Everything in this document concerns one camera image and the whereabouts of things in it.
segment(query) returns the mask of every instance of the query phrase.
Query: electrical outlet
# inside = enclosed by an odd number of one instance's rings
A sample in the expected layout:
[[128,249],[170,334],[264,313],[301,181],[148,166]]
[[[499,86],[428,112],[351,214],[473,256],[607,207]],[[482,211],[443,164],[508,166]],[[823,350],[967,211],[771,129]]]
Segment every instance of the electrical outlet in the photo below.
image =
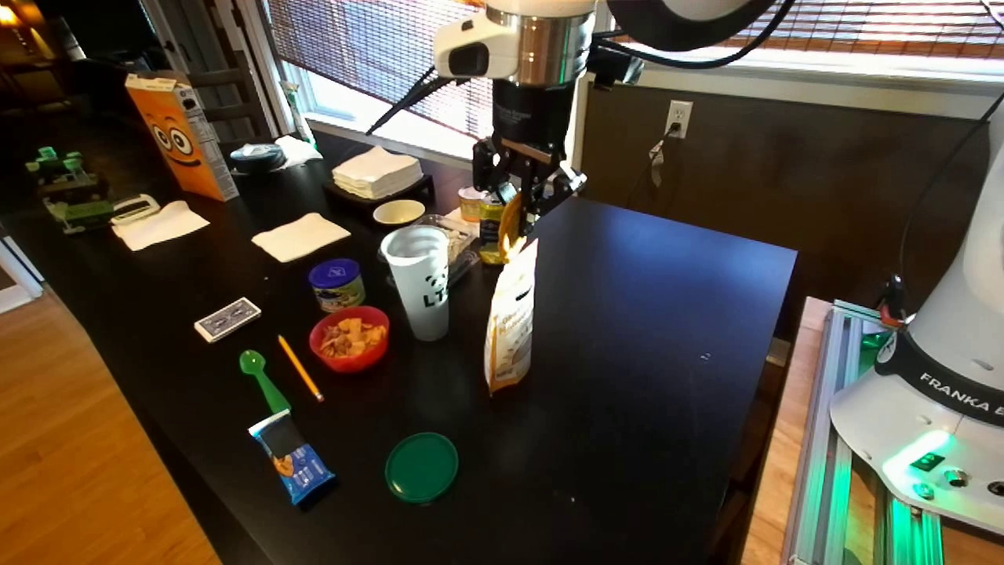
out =
[[670,100],[664,139],[686,139],[695,100]]

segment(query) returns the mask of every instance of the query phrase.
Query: pencil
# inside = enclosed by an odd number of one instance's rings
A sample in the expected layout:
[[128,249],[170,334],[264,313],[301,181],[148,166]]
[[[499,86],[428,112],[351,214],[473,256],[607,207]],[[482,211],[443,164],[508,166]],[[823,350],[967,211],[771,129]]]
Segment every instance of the pencil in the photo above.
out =
[[312,388],[312,394],[314,394],[317,401],[323,401],[317,382],[312,380],[312,373],[303,369],[303,365],[294,356],[294,350],[290,347],[285,334],[276,331],[276,337],[279,337],[279,347],[285,350],[290,365],[294,367],[294,373],[301,373],[301,380],[303,380],[303,385]]

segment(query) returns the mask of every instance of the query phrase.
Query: lid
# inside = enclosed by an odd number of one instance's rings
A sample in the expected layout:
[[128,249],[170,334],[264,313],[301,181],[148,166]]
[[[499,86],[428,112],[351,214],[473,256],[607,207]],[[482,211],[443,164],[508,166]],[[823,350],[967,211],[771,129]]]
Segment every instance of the lid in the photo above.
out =
[[359,264],[351,256],[333,256],[312,270],[314,288],[348,284],[359,275]]
[[398,498],[433,502],[458,478],[458,448],[443,432],[410,432],[385,456],[382,478]]

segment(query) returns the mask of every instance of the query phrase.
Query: white paper cup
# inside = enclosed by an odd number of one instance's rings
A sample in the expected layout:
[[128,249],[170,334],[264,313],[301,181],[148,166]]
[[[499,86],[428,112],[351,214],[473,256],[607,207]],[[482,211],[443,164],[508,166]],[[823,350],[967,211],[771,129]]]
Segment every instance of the white paper cup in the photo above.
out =
[[380,240],[417,341],[449,331],[449,236],[435,225],[405,225]]

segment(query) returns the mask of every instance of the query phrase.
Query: spoon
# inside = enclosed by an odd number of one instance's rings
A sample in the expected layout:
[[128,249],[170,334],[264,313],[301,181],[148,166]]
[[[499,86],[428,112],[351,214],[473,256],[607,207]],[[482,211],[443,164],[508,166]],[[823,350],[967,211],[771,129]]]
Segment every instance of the spoon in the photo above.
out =
[[257,347],[244,347],[243,356],[243,373],[255,377],[264,401],[270,405],[270,410],[290,410],[290,398],[276,388],[276,382],[264,373],[264,354]]

